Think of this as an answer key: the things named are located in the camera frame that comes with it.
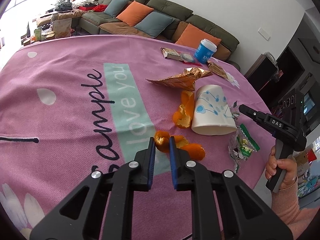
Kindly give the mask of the pink sleeve right forearm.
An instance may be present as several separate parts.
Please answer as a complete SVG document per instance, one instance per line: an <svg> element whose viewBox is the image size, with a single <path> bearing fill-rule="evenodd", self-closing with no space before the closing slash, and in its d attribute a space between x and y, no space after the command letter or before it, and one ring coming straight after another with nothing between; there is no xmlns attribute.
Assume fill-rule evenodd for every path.
<svg viewBox="0 0 320 240"><path fill-rule="evenodd" d="M300 209L298 202L298 183L272 192L271 209L289 227L293 239L298 239L319 212L319 207Z"/></svg>

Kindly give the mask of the right hand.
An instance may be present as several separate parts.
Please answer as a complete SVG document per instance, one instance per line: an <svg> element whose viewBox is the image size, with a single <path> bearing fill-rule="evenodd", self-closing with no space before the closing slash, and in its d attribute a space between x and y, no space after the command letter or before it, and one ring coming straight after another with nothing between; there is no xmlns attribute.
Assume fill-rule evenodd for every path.
<svg viewBox="0 0 320 240"><path fill-rule="evenodd" d="M268 161L265 166L265 177L271 179L277 171L277 168L285 170L285 176L282 183L279 186L279 190L284 190L291 187L297 178L297 163L293 159L276 159L276 147L271 148L271 152Z"/></svg>

